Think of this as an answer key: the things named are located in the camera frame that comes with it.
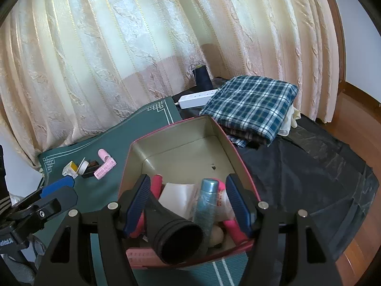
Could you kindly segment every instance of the wooden trim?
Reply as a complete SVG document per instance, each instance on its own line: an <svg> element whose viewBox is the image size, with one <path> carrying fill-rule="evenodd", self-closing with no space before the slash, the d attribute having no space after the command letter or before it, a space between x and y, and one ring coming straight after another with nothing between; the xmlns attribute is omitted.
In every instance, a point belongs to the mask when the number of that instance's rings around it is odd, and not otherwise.
<svg viewBox="0 0 381 286"><path fill-rule="evenodd" d="M375 98L348 82L342 92L361 103L366 112L381 123L381 104Z"/></svg>
<svg viewBox="0 0 381 286"><path fill-rule="evenodd" d="M345 88L346 78L346 52L345 52L345 39L344 29L342 27L342 21L340 11L337 6L336 0L328 0L328 4L331 9L333 23L335 25L336 38L339 46L339 89L338 94Z"/></svg>

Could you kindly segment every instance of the screw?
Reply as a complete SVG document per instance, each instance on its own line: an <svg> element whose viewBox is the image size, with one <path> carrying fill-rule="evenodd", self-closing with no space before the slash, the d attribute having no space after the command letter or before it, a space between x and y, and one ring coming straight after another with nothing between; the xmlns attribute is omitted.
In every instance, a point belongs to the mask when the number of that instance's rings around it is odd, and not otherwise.
<svg viewBox="0 0 381 286"><path fill-rule="evenodd" d="M117 202L111 202L111 203L107 204L107 208L109 210L115 210L118 208L118 203Z"/></svg>
<svg viewBox="0 0 381 286"><path fill-rule="evenodd" d="M78 214L78 211L76 209L73 209L73 210L70 210L69 211L69 216L70 217L74 217L74 216L77 216Z"/></svg>
<svg viewBox="0 0 381 286"><path fill-rule="evenodd" d="M258 207L263 210L267 210L269 208L269 204L267 202L261 201L258 203Z"/></svg>
<svg viewBox="0 0 381 286"><path fill-rule="evenodd" d="M299 210L298 214L300 217L303 217L303 218L308 216L308 213L306 210Z"/></svg>

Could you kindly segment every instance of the white power strip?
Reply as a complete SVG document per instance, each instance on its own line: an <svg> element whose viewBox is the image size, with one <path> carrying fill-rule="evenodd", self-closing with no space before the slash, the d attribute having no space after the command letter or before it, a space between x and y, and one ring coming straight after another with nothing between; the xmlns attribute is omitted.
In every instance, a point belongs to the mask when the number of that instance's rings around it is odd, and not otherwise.
<svg viewBox="0 0 381 286"><path fill-rule="evenodd" d="M218 89L214 89L209 91L187 94L185 96L182 96L179 99L179 102L177 102L176 104L180 105L182 109L188 109L190 107L197 107L197 106L204 106L206 103L208 103L210 98L215 95L217 91Z"/></svg>

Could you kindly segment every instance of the white wall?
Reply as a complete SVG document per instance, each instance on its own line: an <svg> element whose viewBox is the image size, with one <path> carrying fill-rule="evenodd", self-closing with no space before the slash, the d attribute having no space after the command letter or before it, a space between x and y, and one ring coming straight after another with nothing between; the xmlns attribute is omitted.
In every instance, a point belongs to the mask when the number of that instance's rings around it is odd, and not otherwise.
<svg viewBox="0 0 381 286"><path fill-rule="evenodd" d="M358 0L336 0L344 27L348 83L381 102L381 36Z"/></svg>
<svg viewBox="0 0 381 286"><path fill-rule="evenodd" d="M42 175L28 166L1 134L0 144L4 151L5 181L8 191L15 196L26 197L37 189Z"/></svg>

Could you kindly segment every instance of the curtain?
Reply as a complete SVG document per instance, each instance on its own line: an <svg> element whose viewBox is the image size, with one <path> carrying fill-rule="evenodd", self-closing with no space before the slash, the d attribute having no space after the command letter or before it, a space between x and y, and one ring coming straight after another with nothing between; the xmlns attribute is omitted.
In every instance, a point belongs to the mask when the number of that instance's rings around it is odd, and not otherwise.
<svg viewBox="0 0 381 286"><path fill-rule="evenodd" d="M327 0L19 0L0 27L0 132L31 166L211 77L296 84L332 119L338 45Z"/></svg>

